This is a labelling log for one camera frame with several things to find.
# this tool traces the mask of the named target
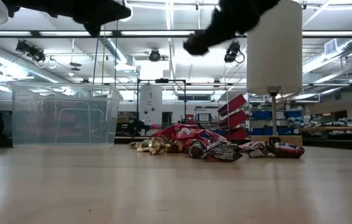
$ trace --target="ceiling duct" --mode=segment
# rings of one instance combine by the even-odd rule
[[[60,78],[57,75],[54,75],[44,69],[39,68],[38,66],[25,61],[22,58],[17,58],[17,56],[10,54],[4,50],[0,49],[0,66],[2,67],[12,67],[12,70],[15,71],[19,76],[33,77],[30,79],[32,82],[52,82],[52,83],[68,83],[69,81],[63,78]]]
[[[106,47],[108,52],[115,58],[117,72],[135,72],[136,60],[131,55],[121,52],[118,46],[109,38],[99,38],[99,41]]]
[[[315,54],[313,57],[303,61],[303,74],[311,72],[320,68],[323,65],[326,65],[329,62],[332,62],[336,58],[345,57],[352,53],[352,39],[335,39],[329,43],[334,44],[333,48],[335,49],[332,52],[325,53],[325,50],[322,50],[318,54]]]

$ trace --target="pile of snack bags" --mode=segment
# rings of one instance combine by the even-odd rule
[[[184,153],[194,159],[215,162],[233,162],[247,154],[251,158],[267,157],[270,154],[281,158],[300,158],[305,149],[287,143],[248,142],[239,146],[212,131],[199,129],[189,124],[174,124],[142,142],[128,144],[130,148],[152,155]]]

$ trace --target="white lamp shade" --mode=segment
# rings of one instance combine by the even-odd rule
[[[271,87],[283,93],[302,90],[302,8],[281,0],[248,32],[247,89],[268,94]]]

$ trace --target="ceiling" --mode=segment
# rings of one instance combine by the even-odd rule
[[[211,11],[217,1],[213,0],[170,0],[173,1],[173,9],[169,9],[173,19],[167,22],[168,0],[128,0],[127,3],[132,7],[133,15],[127,22],[112,22],[103,26],[106,30],[197,30],[204,29],[211,19]],[[303,23],[308,22],[304,30],[352,30],[352,1],[330,0],[330,5],[321,13],[313,18],[315,9],[318,9],[325,0],[306,0],[297,1],[306,4],[306,10],[303,10]],[[83,26],[75,23],[71,18],[60,16],[52,18],[43,12],[21,9],[15,17],[3,25],[0,30],[84,30]],[[15,39],[0,38],[0,49],[10,54],[20,57],[18,60],[31,59],[25,55],[19,56],[15,51],[19,40],[25,40],[30,45],[43,49],[47,58],[50,56],[57,62],[55,68],[45,67],[47,72],[62,77],[70,82],[80,83],[83,78],[89,78],[96,83],[109,82],[135,82],[136,75],[134,72],[120,72],[114,68],[114,58],[109,51],[98,42],[98,56],[95,63],[96,39],[75,39],[75,45],[72,54],[72,39]],[[169,71],[170,63],[168,58],[172,58],[174,66],[174,77],[186,79],[188,82],[207,83],[213,82],[214,78],[220,78],[222,82],[236,83],[243,82],[246,78],[245,63],[224,63],[223,58],[225,51],[231,42],[217,45],[210,49],[210,53],[203,57],[192,57],[184,51],[182,43],[185,39],[172,38],[171,43],[174,45],[174,52],[170,55],[170,42],[168,38],[127,38],[113,39],[116,47],[124,54],[134,56],[136,65],[146,65],[148,63],[148,54],[152,49],[158,49],[166,60],[155,66],[165,69],[162,76],[171,78]],[[246,39],[237,39],[241,47],[245,47]],[[330,39],[304,39],[303,40],[303,61],[321,53],[324,44]],[[73,72],[71,77],[72,66],[70,62],[82,64],[79,72]],[[312,73],[320,74],[316,77],[325,77],[332,73],[338,72],[343,68],[339,60],[332,61]]]

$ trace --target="light wood floor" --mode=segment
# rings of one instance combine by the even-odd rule
[[[352,151],[234,163],[126,146],[0,150],[0,224],[349,223]]]

